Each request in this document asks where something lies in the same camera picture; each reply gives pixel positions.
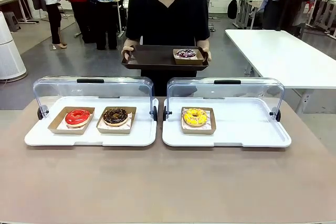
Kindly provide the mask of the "person's right hand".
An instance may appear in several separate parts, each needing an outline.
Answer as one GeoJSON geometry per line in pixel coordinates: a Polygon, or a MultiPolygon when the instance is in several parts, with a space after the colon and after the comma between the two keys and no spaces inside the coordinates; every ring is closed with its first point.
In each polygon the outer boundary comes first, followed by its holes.
{"type": "Polygon", "coordinates": [[[131,52],[133,50],[134,50],[133,46],[124,46],[121,51],[122,59],[128,61],[131,56],[131,52]]]}

